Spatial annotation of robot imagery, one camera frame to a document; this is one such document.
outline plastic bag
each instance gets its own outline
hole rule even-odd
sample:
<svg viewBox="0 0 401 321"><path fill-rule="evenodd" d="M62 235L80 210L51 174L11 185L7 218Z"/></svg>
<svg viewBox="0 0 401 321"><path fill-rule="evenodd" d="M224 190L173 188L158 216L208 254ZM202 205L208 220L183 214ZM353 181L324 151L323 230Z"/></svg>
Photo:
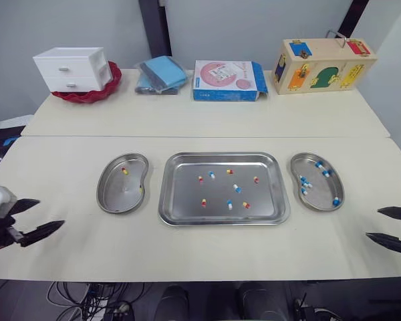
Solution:
<svg viewBox="0 0 401 321"><path fill-rule="evenodd" d="M179 88L187 82L185 70L172 57L160 56L136 65L148 83L159 94L164 90Z"/></svg>
<svg viewBox="0 0 401 321"><path fill-rule="evenodd" d="M161 93L157 92L150 82L148 78L143 73L140 74L138 79L138 83L135 87L135 92L139 94L147 94L147 95L177 95L179 91L179 87L173 87L167 90L162 91Z"/></svg>

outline green shape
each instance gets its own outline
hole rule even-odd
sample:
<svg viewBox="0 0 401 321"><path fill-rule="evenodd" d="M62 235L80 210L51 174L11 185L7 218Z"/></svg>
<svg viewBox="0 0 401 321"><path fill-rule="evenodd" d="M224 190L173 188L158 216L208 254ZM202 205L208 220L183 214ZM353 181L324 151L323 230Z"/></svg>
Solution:
<svg viewBox="0 0 401 321"><path fill-rule="evenodd" d="M330 84L328 84L329 80L332 76L337 75L339 69L337 67L328 67L323 69L316 78L318 81L315 85L312 85L310 88L327 88Z"/></svg>

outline yellow panel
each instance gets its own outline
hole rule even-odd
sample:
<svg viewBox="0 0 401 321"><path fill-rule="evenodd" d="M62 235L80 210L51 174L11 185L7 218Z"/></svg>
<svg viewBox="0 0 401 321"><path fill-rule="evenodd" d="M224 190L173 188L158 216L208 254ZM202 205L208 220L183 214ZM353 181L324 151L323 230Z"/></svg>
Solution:
<svg viewBox="0 0 401 321"><path fill-rule="evenodd" d="M362 70L364 69L364 65L355 65L343 79L340 88L347 88L351 86L356 78L361 74Z"/></svg>

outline cardboard box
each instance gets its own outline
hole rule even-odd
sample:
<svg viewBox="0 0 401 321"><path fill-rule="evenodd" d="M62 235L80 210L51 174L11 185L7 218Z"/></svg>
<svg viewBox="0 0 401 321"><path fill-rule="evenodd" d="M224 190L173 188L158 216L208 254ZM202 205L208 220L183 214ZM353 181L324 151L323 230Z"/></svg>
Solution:
<svg viewBox="0 0 401 321"><path fill-rule="evenodd" d="M197 60L194 67L194 100L254 102L267 95L261 66L256 62Z"/></svg>

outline drawer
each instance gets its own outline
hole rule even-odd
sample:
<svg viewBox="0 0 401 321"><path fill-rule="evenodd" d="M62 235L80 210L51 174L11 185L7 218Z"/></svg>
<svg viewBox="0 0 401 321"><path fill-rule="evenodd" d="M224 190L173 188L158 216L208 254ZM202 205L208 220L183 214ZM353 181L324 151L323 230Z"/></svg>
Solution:
<svg viewBox="0 0 401 321"><path fill-rule="evenodd" d="M103 90L95 77L44 77L51 92L89 92Z"/></svg>
<svg viewBox="0 0 401 321"><path fill-rule="evenodd" d="M93 68L89 59L35 59L34 61L43 77L94 77L95 71L99 69Z"/></svg>

